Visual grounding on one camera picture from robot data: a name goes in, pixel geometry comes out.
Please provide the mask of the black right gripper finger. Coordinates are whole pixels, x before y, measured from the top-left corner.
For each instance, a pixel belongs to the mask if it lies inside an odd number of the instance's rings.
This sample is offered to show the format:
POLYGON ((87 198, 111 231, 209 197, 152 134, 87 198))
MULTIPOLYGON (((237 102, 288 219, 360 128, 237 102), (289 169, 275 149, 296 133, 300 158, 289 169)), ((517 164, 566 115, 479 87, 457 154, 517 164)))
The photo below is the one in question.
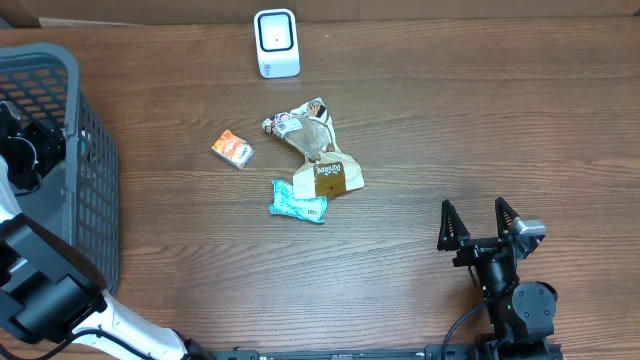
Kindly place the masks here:
POLYGON ((437 242, 438 251, 456 251, 471 240, 470 233, 449 200, 442 202, 441 225, 437 242))
POLYGON ((512 221, 517 218, 519 214, 503 197, 498 197, 495 200, 495 212, 498 236, 502 237, 509 232, 512 221))

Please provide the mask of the beige brown snack bag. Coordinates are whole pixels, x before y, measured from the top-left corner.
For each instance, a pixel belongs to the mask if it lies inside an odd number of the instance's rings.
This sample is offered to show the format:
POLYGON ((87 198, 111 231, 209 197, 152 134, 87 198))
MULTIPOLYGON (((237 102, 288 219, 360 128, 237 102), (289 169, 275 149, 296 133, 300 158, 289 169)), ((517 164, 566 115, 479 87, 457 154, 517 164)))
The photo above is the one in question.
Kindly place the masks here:
POLYGON ((277 113, 265 119, 262 128, 304 156, 304 164, 292 178, 296 198, 335 197, 364 187, 361 166, 340 150, 322 98, 277 113))

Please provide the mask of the teal snack packet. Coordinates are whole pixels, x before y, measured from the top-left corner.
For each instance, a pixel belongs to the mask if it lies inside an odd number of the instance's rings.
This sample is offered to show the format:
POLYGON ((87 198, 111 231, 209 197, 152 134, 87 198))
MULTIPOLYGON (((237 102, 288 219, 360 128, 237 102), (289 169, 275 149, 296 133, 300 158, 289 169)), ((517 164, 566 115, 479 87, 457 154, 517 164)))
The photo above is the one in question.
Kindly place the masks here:
POLYGON ((273 180, 273 201, 269 205, 271 215, 294 217, 314 224, 325 223, 328 198, 320 196, 309 199, 296 198, 293 185, 284 180, 273 180))

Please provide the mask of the orange white small box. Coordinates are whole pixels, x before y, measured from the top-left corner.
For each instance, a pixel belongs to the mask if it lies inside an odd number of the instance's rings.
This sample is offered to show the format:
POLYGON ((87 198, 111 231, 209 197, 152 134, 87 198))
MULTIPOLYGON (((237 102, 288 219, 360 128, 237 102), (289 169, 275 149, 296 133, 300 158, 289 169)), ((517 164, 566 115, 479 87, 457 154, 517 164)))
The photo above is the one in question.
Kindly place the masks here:
POLYGON ((230 130, 225 130, 212 145, 215 154, 238 169, 245 168, 251 161, 255 150, 244 139, 230 130))

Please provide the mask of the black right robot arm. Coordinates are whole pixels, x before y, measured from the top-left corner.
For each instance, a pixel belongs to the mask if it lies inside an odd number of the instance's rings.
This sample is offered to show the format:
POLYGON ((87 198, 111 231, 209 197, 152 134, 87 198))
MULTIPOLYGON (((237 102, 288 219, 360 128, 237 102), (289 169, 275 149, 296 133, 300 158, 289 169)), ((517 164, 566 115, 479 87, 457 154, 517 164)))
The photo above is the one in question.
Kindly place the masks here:
POLYGON ((442 202, 437 249, 455 253, 453 265, 467 269, 482 302, 456 320, 429 353, 441 360, 562 359, 561 346, 547 341, 554 334, 557 291, 546 282, 522 282, 517 273, 518 263, 544 240, 546 227, 540 219, 521 217, 502 197, 495 200, 495 213, 497 235, 474 239, 454 205, 442 202), (451 345, 455 331, 483 310, 491 331, 470 345, 451 345))

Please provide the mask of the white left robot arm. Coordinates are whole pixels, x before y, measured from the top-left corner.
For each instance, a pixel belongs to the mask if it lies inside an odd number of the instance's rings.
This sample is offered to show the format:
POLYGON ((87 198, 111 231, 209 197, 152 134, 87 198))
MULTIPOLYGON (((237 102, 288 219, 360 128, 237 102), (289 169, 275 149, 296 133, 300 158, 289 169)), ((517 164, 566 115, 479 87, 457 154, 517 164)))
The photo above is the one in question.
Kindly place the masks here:
POLYGON ((71 344, 117 359, 207 360, 211 353, 178 332, 157 326, 119 303, 100 271, 78 250, 25 215, 21 196, 36 192, 40 168, 63 157, 62 140, 1 104, 1 327, 16 339, 71 344))

